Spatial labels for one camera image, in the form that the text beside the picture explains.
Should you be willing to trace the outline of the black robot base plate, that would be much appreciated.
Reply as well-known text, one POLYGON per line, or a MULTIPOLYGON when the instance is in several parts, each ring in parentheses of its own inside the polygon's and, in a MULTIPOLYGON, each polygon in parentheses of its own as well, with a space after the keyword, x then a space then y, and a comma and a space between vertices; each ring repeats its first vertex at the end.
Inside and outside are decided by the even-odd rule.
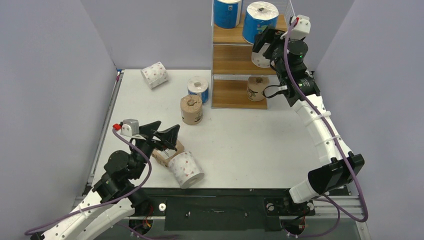
POLYGON ((148 202, 126 218, 142 234, 165 231, 266 232, 298 228, 314 216, 313 202, 294 203, 287 188, 145 188, 148 202))

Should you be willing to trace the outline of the blue roll front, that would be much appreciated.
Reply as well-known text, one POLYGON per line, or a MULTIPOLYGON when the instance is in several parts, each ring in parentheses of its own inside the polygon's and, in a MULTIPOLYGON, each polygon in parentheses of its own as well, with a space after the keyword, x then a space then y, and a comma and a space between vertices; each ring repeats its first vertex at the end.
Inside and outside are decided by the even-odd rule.
POLYGON ((214 24, 223 29, 236 28, 240 23, 242 8, 242 0, 214 0, 214 24))

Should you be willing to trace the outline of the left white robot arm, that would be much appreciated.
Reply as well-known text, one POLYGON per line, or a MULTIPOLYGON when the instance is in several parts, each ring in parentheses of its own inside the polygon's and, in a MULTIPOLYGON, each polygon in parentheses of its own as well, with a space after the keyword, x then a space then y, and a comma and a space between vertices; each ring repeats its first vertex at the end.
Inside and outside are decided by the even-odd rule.
POLYGON ((136 215, 149 209, 149 197, 143 186, 149 180, 154 150, 176 150, 180 125, 160 131, 161 121, 138 125, 135 119, 125 119, 112 126, 112 133, 128 145, 130 152, 114 151, 103 166, 105 172, 93 185, 80 204, 70 213, 52 222, 24 232, 32 240, 74 240, 101 214, 119 201, 129 200, 136 215))

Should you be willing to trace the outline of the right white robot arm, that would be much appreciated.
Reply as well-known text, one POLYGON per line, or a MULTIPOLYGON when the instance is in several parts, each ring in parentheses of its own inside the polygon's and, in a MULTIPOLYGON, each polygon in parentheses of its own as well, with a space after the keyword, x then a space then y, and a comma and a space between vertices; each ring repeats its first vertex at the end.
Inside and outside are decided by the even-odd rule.
POLYGON ((266 27, 255 36, 252 51, 258 53, 265 44, 269 45, 262 55, 278 77, 277 94, 285 96, 303 121, 321 164, 282 199, 283 209, 294 214, 302 203, 353 182, 365 160, 343 142, 332 123, 331 112, 326 110, 320 89, 304 63, 308 45, 302 39, 285 39, 283 35, 282 30, 266 27))

